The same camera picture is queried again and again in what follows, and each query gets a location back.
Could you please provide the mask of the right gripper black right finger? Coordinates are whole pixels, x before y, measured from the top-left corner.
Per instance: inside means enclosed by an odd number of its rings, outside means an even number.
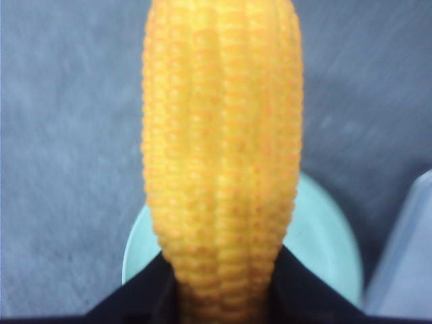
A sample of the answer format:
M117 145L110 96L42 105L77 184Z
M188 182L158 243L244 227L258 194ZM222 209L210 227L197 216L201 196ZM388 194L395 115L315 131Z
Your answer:
M269 286L269 323L372 323L358 307L281 248Z

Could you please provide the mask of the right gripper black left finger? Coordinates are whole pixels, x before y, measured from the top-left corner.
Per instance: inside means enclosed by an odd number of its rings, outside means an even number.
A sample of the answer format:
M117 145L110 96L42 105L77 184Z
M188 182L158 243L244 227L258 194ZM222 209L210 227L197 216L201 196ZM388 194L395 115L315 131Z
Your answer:
M158 254L143 270L96 305L85 323L180 323L177 281Z

